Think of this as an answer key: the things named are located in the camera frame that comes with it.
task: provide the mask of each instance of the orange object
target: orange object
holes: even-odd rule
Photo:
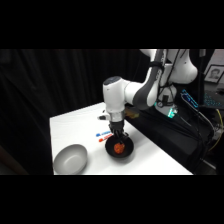
[[[118,143],[114,146],[114,151],[116,154],[122,154],[124,152],[124,148],[125,148],[124,144]]]

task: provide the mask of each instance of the cable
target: cable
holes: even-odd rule
[[[222,120],[222,116],[221,116],[220,111],[218,109],[216,111],[218,112],[219,118],[220,118],[220,121],[221,121],[221,130],[222,130],[222,133],[221,133],[219,139],[217,140],[217,142],[215,143],[215,145],[211,149],[208,150],[209,152],[211,152],[219,144],[219,142],[220,142],[220,140],[222,138],[222,135],[223,135],[223,120]]]
[[[198,114],[200,114],[209,124],[210,126],[212,127],[212,130],[213,130],[213,136],[215,135],[215,128],[214,126],[212,125],[212,123],[209,121],[209,119],[207,117],[205,117],[204,114],[202,114],[201,112],[199,112],[198,110],[196,110],[189,102],[187,102],[184,98],[183,98],[183,94],[181,94],[181,98],[182,100],[187,103],[194,111],[196,111]]]
[[[163,90],[167,87],[167,84],[168,84],[168,82],[169,82],[169,80],[170,80],[170,76],[171,76],[171,74],[172,74],[172,72],[173,72],[173,69],[174,69],[174,66],[175,66],[175,64],[176,64],[177,57],[178,57],[179,53],[180,53],[180,49],[178,49],[178,52],[177,52],[176,57],[175,57],[175,60],[174,60],[174,62],[173,62],[172,69],[171,69],[171,71],[170,71],[170,74],[168,75],[166,84],[165,84],[164,86],[161,86],[161,87],[160,87],[160,88],[163,88],[163,89],[160,91],[160,93],[159,93],[157,99],[160,97],[160,95],[162,94]]]

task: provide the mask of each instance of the black curtain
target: black curtain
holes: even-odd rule
[[[108,77],[144,81],[148,63],[138,49],[1,49],[0,144],[30,174],[53,174],[49,118],[102,102]]]

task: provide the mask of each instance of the table surface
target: table surface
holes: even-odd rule
[[[105,104],[100,103],[50,119],[53,161],[67,146],[81,144],[88,151],[82,175],[192,175],[127,121],[124,130],[135,150],[125,160],[110,157],[105,150],[106,141],[99,143],[96,137],[109,130],[108,121],[97,120],[104,109]]]

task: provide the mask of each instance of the bowl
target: bowl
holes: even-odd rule
[[[54,170],[59,175],[77,175],[86,166],[87,150],[82,145],[71,145],[63,149],[54,160]]]

